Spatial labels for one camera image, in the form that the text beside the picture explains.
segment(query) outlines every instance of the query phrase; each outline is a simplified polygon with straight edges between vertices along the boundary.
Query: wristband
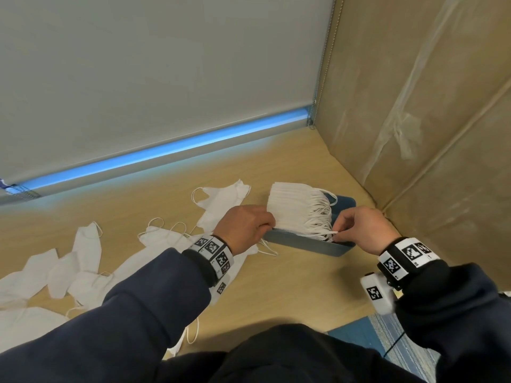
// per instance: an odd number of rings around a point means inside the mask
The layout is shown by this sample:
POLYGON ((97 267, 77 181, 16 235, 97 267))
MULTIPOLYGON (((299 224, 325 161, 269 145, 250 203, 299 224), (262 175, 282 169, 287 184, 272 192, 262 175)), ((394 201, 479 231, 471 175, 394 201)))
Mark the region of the wristband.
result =
POLYGON ((197 251, 209 261, 219 280, 234 264, 234 257, 229 246, 217 236, 203 235, 190 249, 197 251))
POLYGON ((440 259, 416 238, 400 238, 391 243, 380 255, 378 269, 390 286, 400 290, 421 272, 421 267, 440 259))

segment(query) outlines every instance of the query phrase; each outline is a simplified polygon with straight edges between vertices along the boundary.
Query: hand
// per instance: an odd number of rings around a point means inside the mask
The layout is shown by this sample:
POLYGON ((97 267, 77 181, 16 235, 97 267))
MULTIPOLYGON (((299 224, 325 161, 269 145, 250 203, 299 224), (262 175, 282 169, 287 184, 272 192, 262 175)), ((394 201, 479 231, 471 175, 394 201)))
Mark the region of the hand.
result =
POLYGON ((227 243, 233 255, 238 255, 259 242, 273 227, 275 218, 266 211, 266 206, 235 206, 218 222, 213 234, 227 243))
POLYGON ((332 226, 334 242, 354 242, 369 254, 380 255, 401 235, 380 210, 367 206, 348 208, 332 226))

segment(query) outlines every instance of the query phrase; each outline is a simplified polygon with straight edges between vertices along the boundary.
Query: sleeve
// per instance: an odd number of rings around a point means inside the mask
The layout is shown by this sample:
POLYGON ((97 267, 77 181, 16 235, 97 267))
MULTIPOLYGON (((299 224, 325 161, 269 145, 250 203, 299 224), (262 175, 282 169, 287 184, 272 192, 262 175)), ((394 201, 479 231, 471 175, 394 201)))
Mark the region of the sleeve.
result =
POLYGON ((2 382, 152 381, 166 349, 210 299, 195 263, 168 249, 118 283, 102 306, 0 354, 2 382))
POLYGON ((412 341, 440 353, 439 383, 511 381, 511 304, 478 265, 430 262, 403 293, 396 314, 412 341))

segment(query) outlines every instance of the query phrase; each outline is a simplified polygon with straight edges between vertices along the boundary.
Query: cardboard wall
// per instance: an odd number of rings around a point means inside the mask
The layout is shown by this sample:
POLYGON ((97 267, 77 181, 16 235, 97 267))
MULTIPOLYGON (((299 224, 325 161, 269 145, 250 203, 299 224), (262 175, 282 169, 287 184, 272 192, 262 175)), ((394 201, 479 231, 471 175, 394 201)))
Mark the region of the cardboard wall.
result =
POLYGON ((315 119, 403 234, 481 264, 503 289, 510 14, 511 0, 337 0, 315 119))

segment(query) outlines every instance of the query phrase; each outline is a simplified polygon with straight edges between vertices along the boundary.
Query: left hand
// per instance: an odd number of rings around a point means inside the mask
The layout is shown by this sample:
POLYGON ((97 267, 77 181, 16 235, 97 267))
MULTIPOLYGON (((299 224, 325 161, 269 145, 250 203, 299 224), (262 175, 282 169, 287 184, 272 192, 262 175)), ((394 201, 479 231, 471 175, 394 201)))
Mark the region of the left hand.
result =
POLYGON ((266 206, 235 206, 218 222, 213 234, 227 243, 233 255, 238 255, 259 242, 273 227, 275 218, 266 211, 266 206))

